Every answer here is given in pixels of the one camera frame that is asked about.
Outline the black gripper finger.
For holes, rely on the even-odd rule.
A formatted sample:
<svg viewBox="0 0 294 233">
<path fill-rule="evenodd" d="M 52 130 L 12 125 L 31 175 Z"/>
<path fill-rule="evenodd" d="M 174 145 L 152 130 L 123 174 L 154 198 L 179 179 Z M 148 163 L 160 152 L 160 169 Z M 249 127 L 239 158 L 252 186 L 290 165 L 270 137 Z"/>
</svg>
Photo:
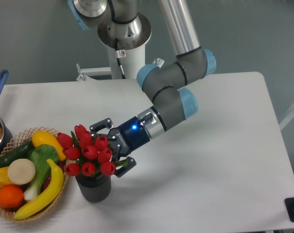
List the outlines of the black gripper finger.
<svg viewBox="0 0 294 233">
<path fill-rule="evenodd" d="M 111 129 L 113 127 L 113 122 L 112 120 L 108 117 L 104 120 L 101 120 L 89 127 L 90 133 L 92 136 L 95 136 L 98 131 L 103 130 L 103 129 Z"/>
<path fill-rule="evenodd" d="M 127 156 L 126 159 L 119 161 L 118 163 L 121 164 L 121 167 L 118 168 L 114 173 L 114 175 L 117 177 L 122 177 L 137 164 L 136 160 L 130 156 Z"/>
</svg>

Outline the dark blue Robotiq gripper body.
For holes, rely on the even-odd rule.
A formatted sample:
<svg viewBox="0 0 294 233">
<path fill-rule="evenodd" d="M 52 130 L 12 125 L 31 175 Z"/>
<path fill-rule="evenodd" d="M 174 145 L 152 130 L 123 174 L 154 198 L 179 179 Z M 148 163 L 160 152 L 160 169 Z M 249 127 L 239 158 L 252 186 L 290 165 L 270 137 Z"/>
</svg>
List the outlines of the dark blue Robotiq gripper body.
<svg viewBox="0 0 294 233">
<path fill-rule="evenodd" d="M 109 127 L 108 138 L 114 149 L 112 161 L 119 161 L 121 157 L 127 157 L 132 151 L 143 146 L 150 141 L 149 135 L 141 125 L 141 120 L 134 116 L 118 127 L 113 127 L 112 120 L 107 118 L 107 127 Z"/>
</svg>

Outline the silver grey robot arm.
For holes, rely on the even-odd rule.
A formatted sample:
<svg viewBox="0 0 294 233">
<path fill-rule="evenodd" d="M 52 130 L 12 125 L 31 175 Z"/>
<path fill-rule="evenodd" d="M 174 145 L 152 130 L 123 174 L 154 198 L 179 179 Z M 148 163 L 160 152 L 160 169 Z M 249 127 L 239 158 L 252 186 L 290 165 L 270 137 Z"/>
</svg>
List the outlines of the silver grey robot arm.
<svg viewBox="0 0 294 233">
<path fill-rule="evenodd" d="M 109 129 L 112 161 L 129 154 L 194 115 L 198 103 L 187 85 L 215 71 L 213 53 L 202 49 L 188 4 L 184 0 L 161 0 L 176 62 L 164 66 L 162 59 L 145 64 L 145 44 L 151 37 L 149 20 L 137 10 L 135 0 L 70 0 L 68 5 L 81 29 L 98 28 L 109 53 L 110 65 L 79 68 L 80 79 L 109 75 L 113 79 L 136 79 L 152 106 L 118 127 L 110 119 L 91 126 L 91 131 Z"/>
</svg>

